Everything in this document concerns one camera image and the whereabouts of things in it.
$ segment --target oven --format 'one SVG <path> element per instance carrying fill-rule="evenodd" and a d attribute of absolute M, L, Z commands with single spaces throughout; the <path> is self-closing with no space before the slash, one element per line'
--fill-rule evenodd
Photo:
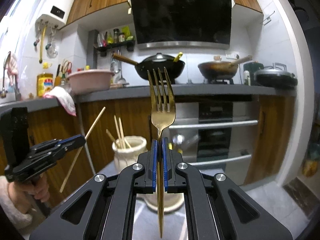
<path fill-rule="evenodd" d="M 257 135 L 255 102 L 177 103 L 176 113 L 164 136 L 184 162 L 242 185 Z"/>

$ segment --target faucet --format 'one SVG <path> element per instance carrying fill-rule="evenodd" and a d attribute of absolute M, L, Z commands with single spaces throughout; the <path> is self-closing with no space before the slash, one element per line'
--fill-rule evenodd
<path fill-rule="evenodd" d="M 6 96 L 7 96 L 7 90 L 4 89 L 4 71 L 5 71 L 5 66 L 7 65 L 7 62 L 10 61 L 10 58 L 11 58 L 11 51 L 8 52 L 8 55 L 5 58 L 4 63 L 3 63 L 3 77 L 2 77 L 1 98 L 6 98 Z"/>

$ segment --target person's finger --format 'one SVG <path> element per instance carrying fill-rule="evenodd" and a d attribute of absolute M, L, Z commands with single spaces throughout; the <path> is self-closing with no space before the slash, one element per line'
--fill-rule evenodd
<path fill-rule="evenodd" d="M 41 202 L 47 202 L 50 198 L 50 193 L 48 192 L 47 195 L 45 195 L 42 199 L 41 199 Z"/>
<path fill-rule="evenodd" d="M 35 194 L 35 199 L 42 199 L 43 197 L 45 197 L 47 195 L 47 193 L 49 192 L 49 186 L 42 189 L 40 192 Z"/>
<path fill-rule="evenodd" d="M 33 186 L 31 183 L 20 183 L 15 181 L 14 187 L 19 191 L 28 192 L 29 194 L 32 194 L 35 191 L 35 186 Z"/>
<path fill-rule="evenodd" d="M 43 175 L 36 183 L 35 185 L 35 192 L 36 194 L 39 193 L 40 191 L 42 191 L 43 189 L 47 188 L 48 182 L 47 182 L 47 177 L 45 175 Z"/>

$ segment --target water heater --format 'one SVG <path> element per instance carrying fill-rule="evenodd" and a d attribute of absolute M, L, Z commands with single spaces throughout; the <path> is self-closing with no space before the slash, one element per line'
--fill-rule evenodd
<path fill-rule="evenodd" d="M 66 25 L 69 12 L 74 0 L 46 0 L 41 11 L 40 16 L 36 22 L 48 22 L 48 26 L 52 28 L 62 28 Z"/>

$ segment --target fork tine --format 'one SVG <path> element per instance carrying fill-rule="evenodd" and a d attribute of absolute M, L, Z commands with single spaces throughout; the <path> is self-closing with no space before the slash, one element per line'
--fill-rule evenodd
<path fill-rule="evenodd" d="M 162 74 L 161 74 L 160 68 L 158 68 L 158 73 L 159 73 L 160 82 L 161 82 L 161 87 L 162 87 L 164 110 L 165 110 L 166 112 L 168 112 L 167 95 L 166 95 L 165 90 L 164 90 L 163 79 L 162 79 Z"/>
<path fill-rule="evenodd" d="M 149 79 L 150 97 L 151 97 L 151 111 L 157 111 L 156 94 L 155 94 L 155 90 L 153 89 L 152 78 L 149 70 L 148 70 L 148 79 Z"/>
<path fill-rule="evenodd" d="M 167 90 L 168 90 L 168 96 L 169 96 L 170 112 L 176 111 L 176 104 L 174 102 L 174 95 L 173 95 L 173 91 L 172 91 L 172 86 L 171 86 L 169 75 L 168 75 L 166 68 L 164 68 L 164 74 L 165 74 L 165 80 L 167 81 Z"/>
<path fill-rule="evenodd" d="M 153 75 L 155 76 L 155 82 L 156 82 L 156 87 L 157 87 L 157 91 L 158 91 L 159 111 L 162 112 L 162 100 L 161 100 L 161 94 L 160 94 L 160 89 L 159 89 L 159 82 L 158 82 L 156 71 L 154 69 L 153 69 Z"/>

